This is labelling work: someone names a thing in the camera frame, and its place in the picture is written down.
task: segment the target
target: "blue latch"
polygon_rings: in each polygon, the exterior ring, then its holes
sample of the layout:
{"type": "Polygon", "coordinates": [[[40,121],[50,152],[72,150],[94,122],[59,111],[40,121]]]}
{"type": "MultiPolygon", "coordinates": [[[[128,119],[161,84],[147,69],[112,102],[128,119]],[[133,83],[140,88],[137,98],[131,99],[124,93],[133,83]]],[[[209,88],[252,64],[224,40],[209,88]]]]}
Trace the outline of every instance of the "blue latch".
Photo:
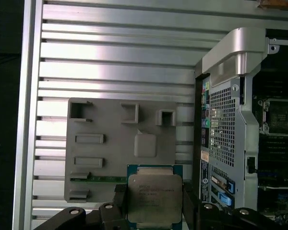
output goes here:
{"type": "Polygon", "coordinates": [[[218,197],[227,206],[231,206],[231,199],[225,193],[218,192],[218,197]]]}
{"type": "Polygon", "coordinates": [[[228,191],[229,191],[230,193],[234,193],[234,189],[235,189],[234,184],[231,183],[231,182],[228,182],[228,191]]]}

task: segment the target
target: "perforated metal grille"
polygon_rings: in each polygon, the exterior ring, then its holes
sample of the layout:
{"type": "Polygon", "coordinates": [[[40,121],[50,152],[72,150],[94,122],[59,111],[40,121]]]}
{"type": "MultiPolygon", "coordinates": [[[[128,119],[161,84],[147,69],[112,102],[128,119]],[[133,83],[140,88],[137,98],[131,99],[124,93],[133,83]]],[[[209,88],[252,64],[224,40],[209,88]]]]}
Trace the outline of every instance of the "perforated metal grille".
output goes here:
{"type": "Polygon", "coordinates": [[[220,170],[220,169],[218,169],[218,168],[216,168],[214,166],[212,166],[212,171],[214,171],[216,174],[222,176],[223,178],[228,179],[228,174],[227,173],[223,172],[222,170],[220,170]]]}
{"type": "Polygon", "coordinates": [[[210,95],[210,157],[234,166],[235,99],[230,88],[210,95]]]}

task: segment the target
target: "computer case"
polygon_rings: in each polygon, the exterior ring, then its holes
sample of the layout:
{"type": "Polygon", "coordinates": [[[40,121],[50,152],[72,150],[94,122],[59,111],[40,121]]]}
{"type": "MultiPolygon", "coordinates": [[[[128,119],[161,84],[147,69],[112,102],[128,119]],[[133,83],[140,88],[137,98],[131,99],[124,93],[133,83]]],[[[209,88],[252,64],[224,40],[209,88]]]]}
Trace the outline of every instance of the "computer case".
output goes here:
{"type": "Polygon", "coordinates": [[[288,222],[288,31],[238,28],[195,67],[193,186],[288,222]]]}

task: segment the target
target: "dark background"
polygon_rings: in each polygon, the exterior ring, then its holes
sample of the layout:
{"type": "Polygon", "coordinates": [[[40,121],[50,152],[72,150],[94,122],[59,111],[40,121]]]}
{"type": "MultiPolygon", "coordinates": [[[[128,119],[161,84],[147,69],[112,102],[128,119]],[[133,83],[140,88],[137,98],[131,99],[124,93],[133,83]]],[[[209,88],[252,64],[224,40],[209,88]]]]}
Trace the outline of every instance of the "dark background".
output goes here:
{"type": "Polygon", "coordinates": [[[0,1],[0,230],[12,229],[24,0],[0,1]]]}

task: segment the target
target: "orange object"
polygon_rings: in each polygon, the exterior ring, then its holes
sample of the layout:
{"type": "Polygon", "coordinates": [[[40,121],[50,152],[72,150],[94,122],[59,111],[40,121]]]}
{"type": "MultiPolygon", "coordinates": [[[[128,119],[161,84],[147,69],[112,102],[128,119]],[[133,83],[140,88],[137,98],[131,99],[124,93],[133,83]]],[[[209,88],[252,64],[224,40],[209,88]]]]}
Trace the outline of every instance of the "orange object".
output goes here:
{"type": "Polygon", "coordinates": [[[288,0],[260,0],[259,7],[288,10],[288,0]]]}

